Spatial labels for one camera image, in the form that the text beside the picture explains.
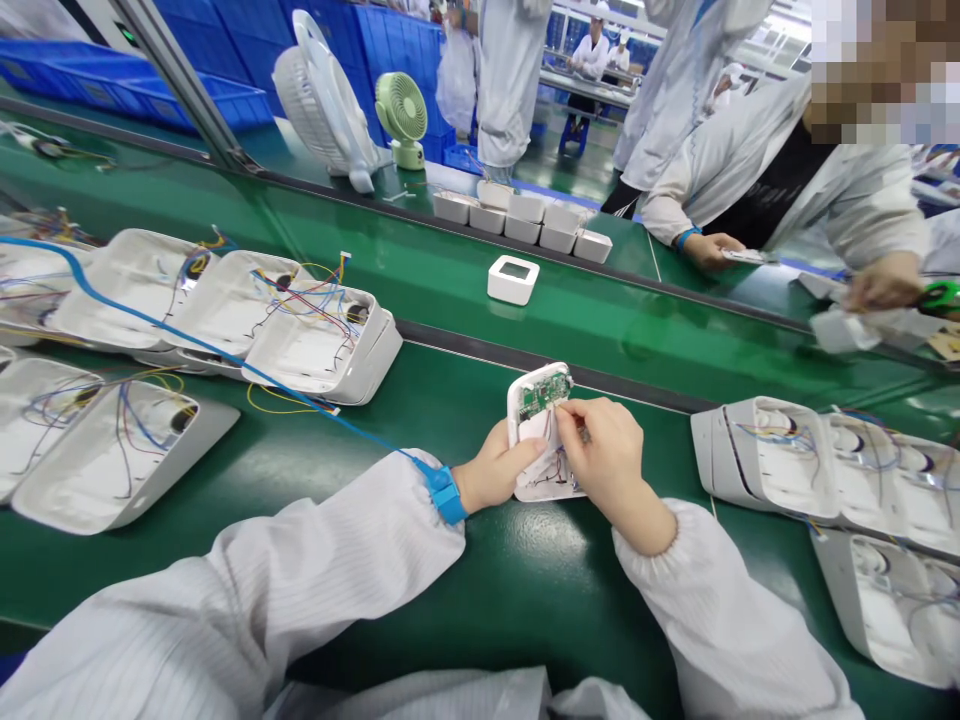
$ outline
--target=fan grille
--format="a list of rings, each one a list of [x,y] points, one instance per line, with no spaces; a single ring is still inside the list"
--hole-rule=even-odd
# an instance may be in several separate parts
[[[406,73],[387,73],[377,82],[377,100],[387,109],[400,139],[419,140],[427,132],[427,108],[420,88]]]

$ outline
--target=blue anti-static wrist strap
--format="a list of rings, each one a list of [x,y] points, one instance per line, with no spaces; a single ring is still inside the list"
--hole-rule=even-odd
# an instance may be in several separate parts
[[[51,245],[50,243],[38,242],[37,240],[26,240],[24,238],[11,238],[11,237],[0,237],[0,244],[19,245],[20,247],[29,247],[37,250],[46,250],[48,252],[56,253],[57,255],[62,257],[64,260],[66,260],[67,265],[69,265],[70,267],[70,272],[73,274],[73,279],[77,281],[77,285],[80,287],[80,289],[83,290],[87,295],[92,297],[97,302],[100,302],[108,307],[112,307],[116,310],[120,310],[121,312],[124,312],[127,315],[132,315],[133,317],[139,318],[140,320],[143,320],[144,322],[148,322],[151,325],[155,325],[161,330],[166,330],[167,332],[172,333],[179,338],[183,338],[184,340],[187,340],[191,343],[195,343],[196,345],[199,345],[207,352],[213,353],[214,355],[219,355],[220,357],[225,358],[226,360],[229,360],[230,362],[234,363],[235,365],[238,365],[239,367],[246,368],[250,372],[257,375],[258,377],[261,377],[264,380],[266,380],[267,383],[269,383],[270,385],[273,385],[279,388],[290,397],[295,398],[300,402],[304,403],[305,405],[307,405],[308,407],[313,408],[318,413],[320,413],[322,417],[325,417],[328,420],[332,420],[338,425],[342,425],[348,430],[355,432],[360,437],[367,438],[368,440],[372,440],[378,445],[382,445],[383,447],[387,448],[387,450],[390,450],[392,452],[398,452],[401,455],[405,455],[414,465],[417,466],[417,469],[420,470],[420,472],[422,472],[426,477],[427,487],[430,489],[430,495],[431,497],[433,497],[433,501],[434,503],[436,503],[437,509],[440,511],[440,514],[443,516],[443,519],[446,520],[451,525],[455,525],[456,523],[460,522],[461,520],[467,517],[467,513],[463,509],[463,503],[460,502],[460,491],[457,490],[457,485],[455,482],[453,482],[453,475],[450,473],[450,468],[442,467],[439,470],[432,468],[420,458],[414,455],[411,455],[410,453],[404,450],[401,450],[398,447],[394,447],[393,445],[386,442],[385,440],[378,438],[376,435],[373,435],[364,430],[361,430],[353,423],[347,422],[346,420],[344,420],[341,417],[338,417],[337,415],[331,415],[329,412],[327,412],[327,409],[325,407],[318,404],[313,398],[308,397],[304,395],[302,392],[294,390],[293,388],[287,387],[279,380],[275,380],[274,378],[270,377],[262,370],[259,370],[258,368],[254,367],[250,363],[246,362],[246,360],[243,360],[237,357],[236,355],[233,355],[227,352],[226,350],[223,350],[222,348],[218,348],[216,345],[211,345],[210,343],[204,340],[195,338],[192,335],[189,335],[188,333],[183,332],[179,328],[173,327],[172,325],[168,325],[167,323],[163,322],[163,320],[152,318],[146,313],[142,313],[139,310],[135,310],[134,308],[128,307],[123,303],[118,303],[116,300],[112,300],[108,298],[106,295],[103,295],[102,293],[98,292],[93,288],[92,285],[90,285],[89,281],[87,280],[87,276],[83,272],[83,267],[80,265],[80,262],[77,260],[77,258],[75,258],[73,254],[70,253],[68,250],[65,250],[59,245]]]
[[[469,514],[463,509],[460,490],[453,481],[453,473],[448,466],[444,465],[427,475],[427,489],[430,490],[433,504],[440,511],[440,517],[447,525],[456,525],[461,520],[467,519]]]
[[[694,225],[692,228],[683,233],[679,238],[677,238],[677,252],[683,252],[683,244],[687,241],[687,238],[694,234],[700,234],[703,230]]]

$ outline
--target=white desk fan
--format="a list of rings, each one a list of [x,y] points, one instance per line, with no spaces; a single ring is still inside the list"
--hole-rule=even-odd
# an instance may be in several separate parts
[[[354,190],[372,193],[370,176],[393,161],[391,154],[370,139],[367,118],[316,21],[294,10],[293,29],[297,45],[273,69],[287,119],[330,175],[348,175]]]

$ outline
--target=black shirt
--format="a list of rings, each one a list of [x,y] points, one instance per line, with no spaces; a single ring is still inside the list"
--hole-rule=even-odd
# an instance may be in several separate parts
[[[708,223],[703,234],[723,232],[748,248],[759,250],[835,147],[836,144],[815,145],[803,120],[799,120],[760,178],[743,197]]]

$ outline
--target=bracelet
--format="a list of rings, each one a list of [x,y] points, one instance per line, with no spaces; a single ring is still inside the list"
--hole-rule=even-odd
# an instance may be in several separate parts
[[[692,228],[687,230],[685,233],[682,233],[679,238],[677,238],[677,252],[683,252],[683,244],[687,241],[687,238],[691,235],[699,235],[703,230],[694,225]]]

